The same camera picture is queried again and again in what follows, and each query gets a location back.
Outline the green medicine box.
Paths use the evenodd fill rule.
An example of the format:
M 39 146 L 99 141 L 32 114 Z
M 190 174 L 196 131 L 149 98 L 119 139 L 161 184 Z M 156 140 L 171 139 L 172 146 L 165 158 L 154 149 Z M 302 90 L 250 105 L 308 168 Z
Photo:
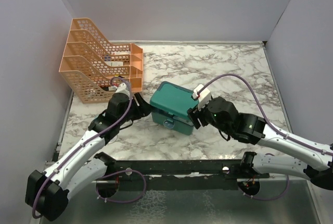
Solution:
M 164 81 L 150 99 L 153 122 L 184 135 L 191 135 L 194 125 L 187 111 L 197 106 L 192 90 Z

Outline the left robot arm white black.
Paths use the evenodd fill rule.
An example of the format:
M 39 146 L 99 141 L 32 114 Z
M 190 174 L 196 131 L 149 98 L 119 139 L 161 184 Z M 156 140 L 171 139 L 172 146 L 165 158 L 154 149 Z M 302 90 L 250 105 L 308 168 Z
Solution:
M 74 147 L 44 171 L 35 170 L 28 176 L 25 203 L 32 207 L 32 217 L 54 221 L 82 187 L 98 178 L 112 178 L 113 164 L 88 159 L 118 135 L 125 122 L 150 113 L 151 106 L 139 93 L 115 93 L 106 110 L 91 122 Z

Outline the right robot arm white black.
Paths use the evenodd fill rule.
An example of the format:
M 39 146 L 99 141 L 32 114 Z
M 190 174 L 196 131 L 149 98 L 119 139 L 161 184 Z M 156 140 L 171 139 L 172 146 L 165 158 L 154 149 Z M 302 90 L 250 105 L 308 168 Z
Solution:
M 203 107 L 187 111 L 195 128 L 212 125 L 225 133 L 225 140 L 272 148 L 284 156 L 244 153 L 239 172 L 250 178 L 254 174 L 277 173 L 309 180 L 313 185 L 332 190 L 332 145 L 307 140 L 254 114 L 240 113 L 232 102 L 222 97 L 211 99 Z

